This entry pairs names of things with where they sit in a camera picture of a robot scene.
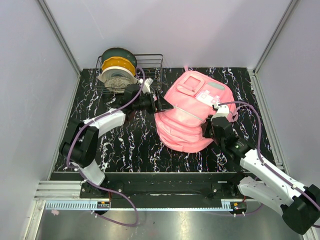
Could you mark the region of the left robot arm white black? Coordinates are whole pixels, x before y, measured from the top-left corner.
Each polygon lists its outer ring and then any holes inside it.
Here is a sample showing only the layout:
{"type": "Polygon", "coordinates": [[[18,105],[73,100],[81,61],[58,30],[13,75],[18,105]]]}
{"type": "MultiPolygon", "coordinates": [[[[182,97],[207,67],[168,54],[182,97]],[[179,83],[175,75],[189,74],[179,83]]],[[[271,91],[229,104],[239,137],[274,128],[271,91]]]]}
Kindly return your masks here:
{"type": "Polygon", "coordinates": [[[114,108],[107,112],[83,121],[70,120],[59,146],[59,153],[66,159],[67,166],[83,174],[91,184],[90,192],[97,198],[108,193],[108,181],[96,162],[99,138],[129,122],[137,111],[156,114],[174,108],[158,90],[139,83],[127,85],[115,96],[114,108]]]}

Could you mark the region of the pink student backpack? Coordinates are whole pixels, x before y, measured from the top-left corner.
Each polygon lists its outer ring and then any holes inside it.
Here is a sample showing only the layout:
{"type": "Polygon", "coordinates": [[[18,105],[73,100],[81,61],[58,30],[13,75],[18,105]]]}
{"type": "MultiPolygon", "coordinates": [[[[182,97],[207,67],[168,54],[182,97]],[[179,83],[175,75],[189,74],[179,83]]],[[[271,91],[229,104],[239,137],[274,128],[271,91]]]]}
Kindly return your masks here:
{"type": "Polygon", "coordinates": [[[198,71],[184,72],[164,98],[173,108],[155,114],[156,131],[160,141],[174,151],[196,153],[213,142],[203,137],[202,124],[216,114],[214,104],[227,103],[229,122],[236,116],[232,90],[198,71]]]}

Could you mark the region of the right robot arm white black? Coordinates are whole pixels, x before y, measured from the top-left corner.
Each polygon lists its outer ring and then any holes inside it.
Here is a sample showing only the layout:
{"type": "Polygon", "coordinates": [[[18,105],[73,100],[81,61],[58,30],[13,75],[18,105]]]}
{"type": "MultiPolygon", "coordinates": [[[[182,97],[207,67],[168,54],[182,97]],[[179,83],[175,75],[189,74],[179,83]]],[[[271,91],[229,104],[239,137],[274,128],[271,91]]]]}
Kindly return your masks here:
{"type": "Polygon", "coordinates": [[[286,225],[304,235],[320,219],[320,189],[306,186],[273,165],[244,139],[237,137],[224,116],[210,115],[202,124],[202,135],[212,138],[233,164],[254,174],[258,179],[237,173],[227,185],[228,195],[250,197],[281,215],[286,225]]]}

